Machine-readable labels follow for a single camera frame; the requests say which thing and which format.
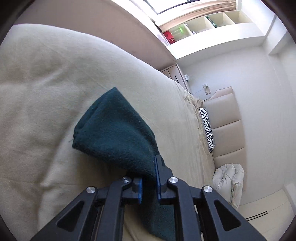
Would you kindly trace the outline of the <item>dark teal knit sweater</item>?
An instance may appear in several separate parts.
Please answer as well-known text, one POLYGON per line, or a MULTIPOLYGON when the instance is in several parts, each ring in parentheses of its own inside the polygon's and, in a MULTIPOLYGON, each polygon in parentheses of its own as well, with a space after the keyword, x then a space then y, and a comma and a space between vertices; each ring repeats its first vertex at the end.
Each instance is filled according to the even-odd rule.
POLYGON ((174 208, 157 200, 154 158, 159 154, 153 131, 131 104, 112 88, 99 97, 74 128, 72 147, 142 178, 138 216, 147 231, 163 240, 175 240, 174 208))

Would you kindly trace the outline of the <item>zebra print pillow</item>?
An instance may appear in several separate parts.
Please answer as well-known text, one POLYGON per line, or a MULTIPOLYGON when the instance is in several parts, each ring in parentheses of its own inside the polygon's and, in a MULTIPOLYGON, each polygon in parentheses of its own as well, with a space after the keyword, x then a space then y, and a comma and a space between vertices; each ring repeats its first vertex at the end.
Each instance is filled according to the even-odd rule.
POLYGON ((208 111, 206 108, 199 108, 199 113, 200 113, 201 119, 203 121, 204 130, 205 130, 205 134, 206 134, 206 138, 207 138, 207 142, 208 142, 209 152, 212 153, 215 148, 215 140, 214 140, 213 131, 211 128, 211 123, 210 123, 208 111))

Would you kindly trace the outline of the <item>white folded duvet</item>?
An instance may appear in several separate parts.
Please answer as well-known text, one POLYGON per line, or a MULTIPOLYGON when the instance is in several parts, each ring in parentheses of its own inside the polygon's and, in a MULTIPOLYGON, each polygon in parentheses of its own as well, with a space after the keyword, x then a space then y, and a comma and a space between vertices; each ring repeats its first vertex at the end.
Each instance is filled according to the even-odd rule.
POLYGON ((212 186, 237 210, 243 192, 243 179, 244 170, 240 164, 225 164, 215 170, 212 186))

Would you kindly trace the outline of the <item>cream padded headboard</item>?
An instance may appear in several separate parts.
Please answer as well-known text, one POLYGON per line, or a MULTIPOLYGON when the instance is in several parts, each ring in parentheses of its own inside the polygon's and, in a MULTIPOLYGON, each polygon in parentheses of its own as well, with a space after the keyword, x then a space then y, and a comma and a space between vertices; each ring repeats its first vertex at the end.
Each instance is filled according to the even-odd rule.
POLYGON ((239 106, 232 87, 217 90, 203 102, 207 110, 215 147, 212 152, 215 167, 240 164, 244 170, 243 190, 247 181, 245 134, 239 106))

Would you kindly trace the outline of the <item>red box on shelf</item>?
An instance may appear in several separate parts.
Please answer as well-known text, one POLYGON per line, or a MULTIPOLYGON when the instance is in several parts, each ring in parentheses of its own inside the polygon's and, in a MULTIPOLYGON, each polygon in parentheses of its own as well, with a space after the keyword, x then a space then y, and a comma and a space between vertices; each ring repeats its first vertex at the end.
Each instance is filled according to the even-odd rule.
POLYGON ((170 44, 173 44, 176 42, 173 35, 170 33, 170 31, 165 31, 165 32, 163 32, 163 34, 170 44))

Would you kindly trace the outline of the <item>beige bed sheet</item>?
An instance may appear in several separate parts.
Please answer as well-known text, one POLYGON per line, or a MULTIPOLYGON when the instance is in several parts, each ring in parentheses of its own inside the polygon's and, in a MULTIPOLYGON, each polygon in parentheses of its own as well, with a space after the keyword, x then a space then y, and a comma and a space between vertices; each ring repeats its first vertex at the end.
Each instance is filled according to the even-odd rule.
POLYGON ((1 216, 17 240, 30 240, 88 186, 124 174, 72 148, 75 125, 113 87, 152 129, 174 175, 212 184, 200 100, 105 40, 15 25, 1 44, 1 216))

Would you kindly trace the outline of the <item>white wall shelf unit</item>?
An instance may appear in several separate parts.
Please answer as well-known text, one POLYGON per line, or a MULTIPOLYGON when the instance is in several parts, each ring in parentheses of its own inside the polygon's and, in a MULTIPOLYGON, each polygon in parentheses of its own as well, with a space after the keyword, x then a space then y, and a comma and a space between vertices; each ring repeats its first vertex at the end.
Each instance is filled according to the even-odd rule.
POLYGON ((167 49, 180 60, 200 55, 227 44, 239 47, 248 43, 261 43, 262 31, 242 11, 226 11, 194 18, 169 29, 175 43, 167 49))

